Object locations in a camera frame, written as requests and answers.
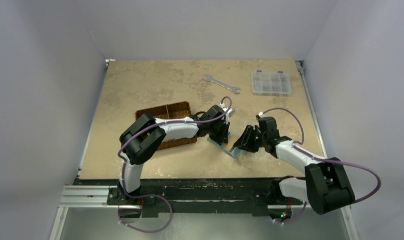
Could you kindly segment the teal leather card holder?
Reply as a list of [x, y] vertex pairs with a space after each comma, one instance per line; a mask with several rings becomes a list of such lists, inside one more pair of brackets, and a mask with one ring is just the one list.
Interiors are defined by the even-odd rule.
[[239, 137], [240, 136], [238, 134], [229, 131], [227, 143], [218, 144], [217, 142], [213, 141], [210, 137], [207, 138], [207, 141], [210, 142], [215, 147], [217, 147], [222, 152], [224, 152], [227, 156], [233, 159], [237, 159], [238, 157], [244, 156], [246, 154], [246, 151], [234, 146], [234, 143], [239, 139]]

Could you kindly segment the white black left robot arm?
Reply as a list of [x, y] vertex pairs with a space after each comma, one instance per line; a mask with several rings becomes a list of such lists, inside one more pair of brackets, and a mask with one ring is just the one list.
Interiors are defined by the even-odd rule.
[[229, 119], [233, 114], [234, 109], [222, 103], [212, 106], [200, 117], [192, 115], [179, 119], [160, 119], [149, 113], [141, 116], [119, 138], [121, 148], [118, 156], [124, 161], [120, 199], [128, 205], [137, 202], [143, 165], [163, 142], [208, 136], [219, 145], [226, 144]]

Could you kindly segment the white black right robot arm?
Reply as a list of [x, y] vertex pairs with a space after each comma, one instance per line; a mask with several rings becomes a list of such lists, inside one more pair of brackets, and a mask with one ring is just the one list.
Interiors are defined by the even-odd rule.
[[304, 173], [303, 178], [288, 175], [273, 180], [267, 200], [281, 204], [289, 198], [298, 199], [308, 203], [319, 215], [355, 202], [351, 183], [338, 158], [321, 159], [304, 149], [298, 150], [291, 138], [280, 135], [273, 117], [257, 120], [257, 125], [246, 126], [234, 147], [250, 153], [264, 149]]

